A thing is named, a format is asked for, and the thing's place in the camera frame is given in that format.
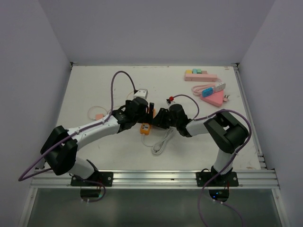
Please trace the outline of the blue square adapter plug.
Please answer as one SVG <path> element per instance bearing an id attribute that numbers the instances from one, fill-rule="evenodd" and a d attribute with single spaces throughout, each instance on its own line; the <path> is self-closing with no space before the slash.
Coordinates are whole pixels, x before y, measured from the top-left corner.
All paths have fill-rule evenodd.
<path id="1" fill-rule="evenodd" d="M 213 88 L 208 87 L 201 92 L 201 97 L 205 98 L 205 97 L 211 96 L 213 93 L 214 93 Z"/>

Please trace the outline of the pink triangular power strip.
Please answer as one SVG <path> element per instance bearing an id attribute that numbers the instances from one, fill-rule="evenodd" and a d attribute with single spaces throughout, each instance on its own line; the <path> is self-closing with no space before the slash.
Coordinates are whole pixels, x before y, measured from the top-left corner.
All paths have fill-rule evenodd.
<path id="1" fill-rule="evenodd" d="M 200 99 L 204 102 L 207 102 L 213 106 L 221 107 L 223 105 L 223 99 L 224 99 L 224 91 L 213 93 L 210 96 L 203 97 L 200 96 Z"/>

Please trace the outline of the white square adapter plug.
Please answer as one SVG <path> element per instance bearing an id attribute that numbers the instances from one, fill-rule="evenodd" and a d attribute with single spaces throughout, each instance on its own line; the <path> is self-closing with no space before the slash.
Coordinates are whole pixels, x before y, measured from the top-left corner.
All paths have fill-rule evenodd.
<path id="1" fill-rule="evenodd" d="M 223 91 L 226 87 L 226 83 L 224 82 L 218 82 L 214 86 L 214 92 L 220 92 Z"/>

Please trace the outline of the pink charger plug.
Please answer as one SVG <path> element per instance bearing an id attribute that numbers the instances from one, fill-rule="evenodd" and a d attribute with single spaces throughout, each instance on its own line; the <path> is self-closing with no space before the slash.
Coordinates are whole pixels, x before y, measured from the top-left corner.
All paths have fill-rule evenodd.
<path id="1" fill-rule="evenodd" d="M 96 115 L 95 115 L 95 120 L 100 120 L 100 119 L 102 119 L 103 117 L 104 117 L 103 114 L 96 114 Z"/>

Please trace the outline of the orange power strip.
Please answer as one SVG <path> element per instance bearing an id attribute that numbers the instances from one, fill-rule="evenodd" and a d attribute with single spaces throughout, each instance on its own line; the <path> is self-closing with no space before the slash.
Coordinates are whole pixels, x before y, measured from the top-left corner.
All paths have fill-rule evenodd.
<path id="1" fill-rule="evenodd" d="M 142 123 L 140 127 L 140 133 L 144 136 L 148 136 L 150 134 L 152 126 L 148 123 Z"/>

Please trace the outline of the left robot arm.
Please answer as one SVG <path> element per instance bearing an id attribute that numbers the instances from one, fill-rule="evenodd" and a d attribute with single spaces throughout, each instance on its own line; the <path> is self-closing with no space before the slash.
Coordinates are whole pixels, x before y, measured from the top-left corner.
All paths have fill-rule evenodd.
<path id="1" fill-rule="evenodd" d="M 98 169 L 91 161 L 78 158 L 77 152 L 100 138 L 152 120 L 153 108 L 154 103 L 137 97 L 127 100 L 125 105 L 95 122 L 70 129 L 57 126 L 40 153 L 56 175 L 69 173 L 81 178 L 89 186 L 95 185 L 98 181 Z"/>

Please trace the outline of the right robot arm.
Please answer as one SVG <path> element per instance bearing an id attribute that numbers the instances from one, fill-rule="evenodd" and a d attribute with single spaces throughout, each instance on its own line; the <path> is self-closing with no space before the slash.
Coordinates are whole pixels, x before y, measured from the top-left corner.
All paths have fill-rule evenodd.
<path id="1" fill-rule="evenodd" d="M 250 122 L 242 114 L 228 109 L 199 119 L 190 119 L 182 105 L 172 104 L 168 109 L 160 109 L 151 124 L 163 129 L 176 128 L 181 136 L 187 138 L 210 134 L 219 148 L 211 168 L 211 180 L 218 186 L 228 180 L 236 155 L 252 136 Z"/>

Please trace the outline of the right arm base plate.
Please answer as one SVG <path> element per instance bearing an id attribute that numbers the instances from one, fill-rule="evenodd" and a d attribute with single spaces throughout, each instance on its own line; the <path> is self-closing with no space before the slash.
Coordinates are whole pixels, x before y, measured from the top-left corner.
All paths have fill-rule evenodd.
<path id="1" fill-rule="evenodd" d="M 217 172 L 213 169 L 210 171 L 207 169 L 203 169 L 199 172 L 196 172 L 196 183 L 198 187 L 204 187 L 204 185 L 212 179 Z M 233 170 L 230 170 L 228 173 L 223 175 L 218 175 L 212 181 L 210 181 L 207 187 L 238 187 L 239 181 L 237 177 L 237 173 Z"/>

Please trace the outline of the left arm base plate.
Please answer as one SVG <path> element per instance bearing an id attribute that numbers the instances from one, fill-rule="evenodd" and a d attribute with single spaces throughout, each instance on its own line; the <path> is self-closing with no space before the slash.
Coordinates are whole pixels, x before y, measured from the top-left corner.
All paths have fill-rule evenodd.
<path id="1" fill-rule="evenodd" d="M 113 184 L 114 173 L 110 171 L 94 172 L 88 179 L 80 179 L 78 176 L 71 178 L 71 186 L 93 187 L 102 184 L 105 187 L 111 187 Z"/>

